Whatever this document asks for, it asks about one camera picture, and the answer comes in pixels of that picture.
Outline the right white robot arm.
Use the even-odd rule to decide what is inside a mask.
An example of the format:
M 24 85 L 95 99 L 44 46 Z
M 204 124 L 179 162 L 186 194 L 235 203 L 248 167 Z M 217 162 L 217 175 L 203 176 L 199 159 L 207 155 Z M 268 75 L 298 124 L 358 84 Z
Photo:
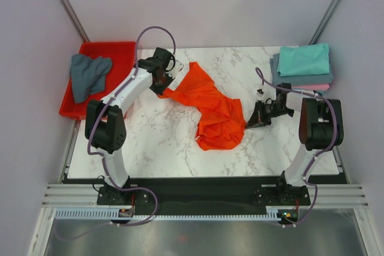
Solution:
M 266 127 L 272 119 L 299 113 L 300 146 L 291 165 L 283 170 L 275 185 L 260 185 L 256 203 L 264 206 L 310 205 L 309 177 L 320 156 L 343 142 L 341 101 L 320 95 L 282 91 L 275 100 L 257 101 L 246 129 Z

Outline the orange t shirt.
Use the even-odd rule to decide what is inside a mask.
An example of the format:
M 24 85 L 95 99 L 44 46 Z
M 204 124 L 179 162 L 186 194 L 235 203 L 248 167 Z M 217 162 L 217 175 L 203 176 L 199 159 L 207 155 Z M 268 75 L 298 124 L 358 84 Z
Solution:
M 244 137 L 246 122 L 241 100 L 221 93 L 198 62 L 189 63 L 189 71 L 176 89 L 167 88 L 158 97 L 198 109 L 201 117 L 195 140 L 204 151 L 231 150 Z

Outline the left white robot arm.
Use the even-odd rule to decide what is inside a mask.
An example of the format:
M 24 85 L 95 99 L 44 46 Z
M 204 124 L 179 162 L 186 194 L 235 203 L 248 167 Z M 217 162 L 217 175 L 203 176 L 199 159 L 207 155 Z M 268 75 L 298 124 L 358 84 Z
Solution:
M 110 94 L 88 103 L 85 126 L 87 151 L 89 155 L 102 157 L 104 170 L 98 205 L 124 205 L 130 201 L 130 177 L 122 155 L 127 137 L 124 116 L 143 91 L 150 89 L 157 95 L 163 94 L 183 67 L 174 53 L 157 47 L 151 57 L 139 59 L 131 73 Z

